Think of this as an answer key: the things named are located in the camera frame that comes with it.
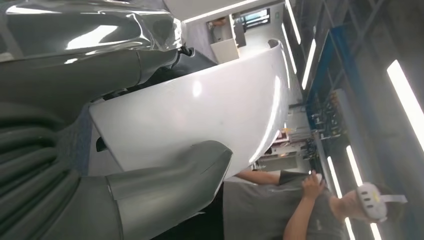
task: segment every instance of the floor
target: floor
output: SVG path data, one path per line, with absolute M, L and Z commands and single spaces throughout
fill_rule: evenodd
M 193 47 L 216 61 L 210 47 L 212 35 L 206 24 L 188 26 L 186 32 L 188 47 Z M 78 119 L 59 133 L 59 156 L 62 159 L 68 159 L 70 166 L 82 176 L 104 176 L 120 172 L 120 167 L 109 151 L 96 152 L 95 143 L 99 136 L 86 106 Z

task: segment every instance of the dark hair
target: dark hair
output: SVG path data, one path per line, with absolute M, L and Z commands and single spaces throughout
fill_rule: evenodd
M 390 188 L 376 183 L 374 183 L 374 185 L 377 187 L 381 195 L 393 195 L 393 192 Z M 400 202 L 386 202 L 385 205 L 387 207 L 387 221 L 399 221 L 404 212 L 404 204 Z

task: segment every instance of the man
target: man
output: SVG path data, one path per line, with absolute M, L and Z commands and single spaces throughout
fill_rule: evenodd
M 311 175 L 281 171 L 280 176 L 242 171 L 238 178 L 254 184 L 224 182 L 214 201 L 199 215 L 155 240 L 339 240 L 345 239 L 344 219 L 369 219 L 355 190 L 333 196 Z M 391 194 L 377 186 L 381 194 Z M 400 203 L 388 202 L 387 218 L 399 217 Z

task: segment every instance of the hand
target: hand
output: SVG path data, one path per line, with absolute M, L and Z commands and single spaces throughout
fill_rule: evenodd
M 302 182 L 303 197 L 315 201 L 325 186 L 326 183 L 324 180 L 321 183 L 318 182 L 317 173 L 313 170 L 312 174 Z

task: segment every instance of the white vr headset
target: white vr headset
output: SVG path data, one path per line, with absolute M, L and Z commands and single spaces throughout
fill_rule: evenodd
M 407 203 L 404 195 L 381 195 L 379 189 L 372 183 L 365 182 L 356 189 L 356 193 L 362 203 L 363 210 L 371 219 L 380 222 L 387 220 L 386 203 Z

